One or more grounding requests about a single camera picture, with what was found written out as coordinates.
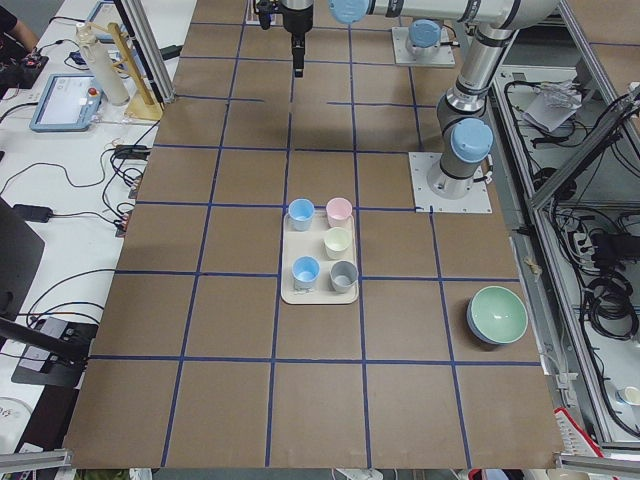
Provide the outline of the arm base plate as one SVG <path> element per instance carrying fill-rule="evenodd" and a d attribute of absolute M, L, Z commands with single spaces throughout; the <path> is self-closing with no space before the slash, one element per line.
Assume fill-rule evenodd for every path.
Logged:
<path fill-rule="evenodd" d="M 395 64 L 409 67 L 453 68 L 455 58 L 446 27 L 439 21 L 413 20 L 391 29 Z"/>
<path fill-rule="evenodd" d="M 415 210 L 423 213 L 491 214 L 485 173 L 477 166 L 471 178 L 457 180 L 441 169 L 438 152 L 410 152 Z"/>

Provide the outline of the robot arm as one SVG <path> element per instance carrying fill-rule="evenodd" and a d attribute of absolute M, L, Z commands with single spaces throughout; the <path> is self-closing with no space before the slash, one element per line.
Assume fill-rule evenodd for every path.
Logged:
<path fill-rule="evenodd" d="M 461 199 L 493 145 L 482 120 L 486 95 L 516 32 L 551 14 L 556 1 L 435 1 L 436 17 L 477 24 L 455 84 L 437 107 L 444 142 L 439 163 L 427 175 L 429 187 L 447 199 Z"/>
<path fill-rule="evenodd" d="M 544 0 L 334 0 L 328 3 L 328 8 L 335 21 L 346 25 L 359 22 L 367 15 L 380 15 L 386 18 L 407 16 L 478 22 L 487 23 L 498 30 L 518 30 L 543 20 L 557 5 L 556 1 Z M 293 73 L 296 78 L 301 78 L 304 72 L 305 35 L 313 28 L 314 2 L 253 1 L 251 7 L 264 30 L 270 28 L 272 16 L 282 16 L 283 26 L 291 35 Z"/>

